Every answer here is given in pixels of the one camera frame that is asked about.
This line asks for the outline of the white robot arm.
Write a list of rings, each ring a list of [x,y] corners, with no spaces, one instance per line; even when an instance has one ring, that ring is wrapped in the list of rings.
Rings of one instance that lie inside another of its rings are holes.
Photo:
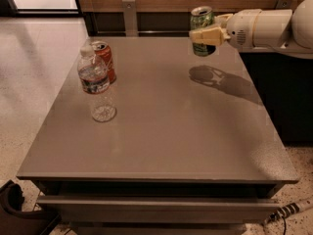
[[[246,9],[214,18],[214,24],[189,32],[195,44],[228,42],[239,52],[276,52],[313,58],[313,0],[283,10]]]

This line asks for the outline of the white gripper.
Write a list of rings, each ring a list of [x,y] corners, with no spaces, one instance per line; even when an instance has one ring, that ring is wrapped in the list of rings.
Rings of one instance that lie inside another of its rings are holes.
[[[225,41],[235,48],[281,47],[290,38],[292,10],[242,10],[214,17],[218,25],[193,29],[193,43],[220,46]]]

